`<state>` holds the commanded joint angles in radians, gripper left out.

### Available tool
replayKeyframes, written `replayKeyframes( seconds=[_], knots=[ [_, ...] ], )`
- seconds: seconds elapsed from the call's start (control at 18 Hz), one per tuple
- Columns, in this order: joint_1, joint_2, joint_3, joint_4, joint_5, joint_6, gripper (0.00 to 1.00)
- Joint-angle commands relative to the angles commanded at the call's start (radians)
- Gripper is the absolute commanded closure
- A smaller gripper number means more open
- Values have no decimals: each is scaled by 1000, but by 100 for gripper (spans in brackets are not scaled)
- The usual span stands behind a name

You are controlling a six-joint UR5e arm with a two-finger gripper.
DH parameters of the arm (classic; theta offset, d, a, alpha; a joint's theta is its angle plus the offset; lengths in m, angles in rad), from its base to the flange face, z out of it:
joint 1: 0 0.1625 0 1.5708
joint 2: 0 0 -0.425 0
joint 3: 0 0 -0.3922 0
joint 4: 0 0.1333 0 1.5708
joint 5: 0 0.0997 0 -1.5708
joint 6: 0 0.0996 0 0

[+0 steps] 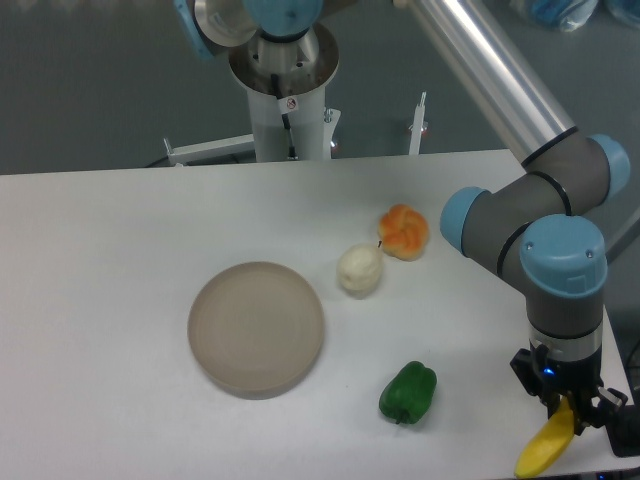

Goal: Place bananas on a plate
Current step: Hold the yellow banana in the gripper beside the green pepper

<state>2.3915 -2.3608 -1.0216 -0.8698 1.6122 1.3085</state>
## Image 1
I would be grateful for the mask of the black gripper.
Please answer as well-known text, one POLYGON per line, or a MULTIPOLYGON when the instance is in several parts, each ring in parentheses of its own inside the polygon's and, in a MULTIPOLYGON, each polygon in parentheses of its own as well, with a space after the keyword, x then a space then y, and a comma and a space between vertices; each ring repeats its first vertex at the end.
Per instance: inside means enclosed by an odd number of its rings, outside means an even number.
POLYGON ((525 391, 546 407, 548 419, 563 398, 568 400, 576 436, 587 428, 603 427, 628 400, 624 393, 604 386, 599 337, 534 338, 527 349, 516 353, 510 366, 525 391))

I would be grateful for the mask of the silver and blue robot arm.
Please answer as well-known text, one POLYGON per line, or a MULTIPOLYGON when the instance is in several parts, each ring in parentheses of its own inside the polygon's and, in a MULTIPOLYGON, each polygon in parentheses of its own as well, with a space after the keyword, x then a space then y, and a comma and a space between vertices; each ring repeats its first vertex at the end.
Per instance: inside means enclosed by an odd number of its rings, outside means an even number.
MULTIPOLYGON (((329 157, 324 89, 339 53, 321 19, 341 2, 178 1, 174 8, 198 54, 228 53, 249 100, 258 160, 329 157)), ((611 138, 576 128, 480 3, 409 8, 525 171, 496 193, 455 193, 441 232, 525 296, 529 345, 511 366, 527 393, 550 412, 567 400, 575 433, 591 426, 618 435, 637 415, 600 376, 607 254, 585 215, 626 185, 628 156, 611 138)))

